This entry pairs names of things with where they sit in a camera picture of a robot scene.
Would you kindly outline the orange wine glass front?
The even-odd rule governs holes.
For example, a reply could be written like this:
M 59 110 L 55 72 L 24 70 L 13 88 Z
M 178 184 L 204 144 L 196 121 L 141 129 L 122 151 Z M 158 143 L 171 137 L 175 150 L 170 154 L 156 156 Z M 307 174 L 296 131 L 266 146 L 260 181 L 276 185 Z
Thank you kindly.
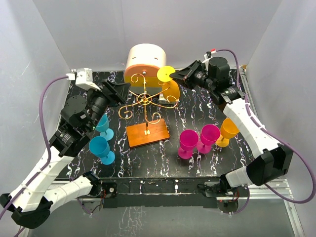
M 216 145 L 224 148 L 227 147 L 230 143 L 230 140 L 239 133 L 239 129 L 230 118 L 226 118 L 221 125 L 220 133 L 221 135 L 216 141 Z

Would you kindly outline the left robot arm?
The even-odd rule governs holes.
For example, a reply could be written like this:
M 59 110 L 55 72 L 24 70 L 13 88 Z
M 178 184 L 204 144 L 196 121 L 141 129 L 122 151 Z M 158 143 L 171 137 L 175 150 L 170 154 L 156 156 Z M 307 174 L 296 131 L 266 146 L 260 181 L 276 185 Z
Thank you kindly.
M 101 180 L 91 171 L 56 189 L 49 187 L 90 142 L 106 109 L 125 104 L 130 87 L 130 83 L 116 84 L 105 79 L 99 89 L 90 88 L 86 96 L 75 95 L 66 100 L 60 124 L 50 139 L 45 138 L 46 150 L 36 166 L 18 188 L 0 197 L 4 211 L 12 213 L 17 225 L 35 229 L 69 201 L 101 194 Z

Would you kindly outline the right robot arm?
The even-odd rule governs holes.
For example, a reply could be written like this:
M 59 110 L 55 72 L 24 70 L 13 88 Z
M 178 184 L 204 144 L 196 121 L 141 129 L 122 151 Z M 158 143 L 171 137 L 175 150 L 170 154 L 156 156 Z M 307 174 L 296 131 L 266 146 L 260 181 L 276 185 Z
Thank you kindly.
M 285 175 L 293 156 L 286 145 L 263 132 L 264 126 L 248 108 L 246 95 L 232 84 L 229 72 L 225 58 L 213 57 L 207 67 L 196 60 L 170 74 L 175 82 L 188 89 L 199 86 L 208 90 L 212 102 L 237 127 L 255 157 L 249 165 L 221 175 L 216 188 L 226 196 L 233 195 L 239 186 L 261 186 Z

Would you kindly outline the orange wine glass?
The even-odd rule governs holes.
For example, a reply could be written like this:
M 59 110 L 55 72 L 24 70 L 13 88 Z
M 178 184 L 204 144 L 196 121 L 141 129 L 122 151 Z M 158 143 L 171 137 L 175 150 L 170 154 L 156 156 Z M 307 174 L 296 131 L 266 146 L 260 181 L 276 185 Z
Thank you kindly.
M 159 85 L 162 87 L 162 94 L 168 102 L 176 102 L 180 98 L 179 86 L 170 77 L 170 75 L 175 72 L 175 69 L 171 66 L 161 67 L 157 72 Z
M 230 140 L 239 133 L 239 129 L 230 118 L 226 118 L 221 125 L 220 133 L 221 135 L 216 141 L 216 145 L 224 148 L 227 147 L 230 143 Z

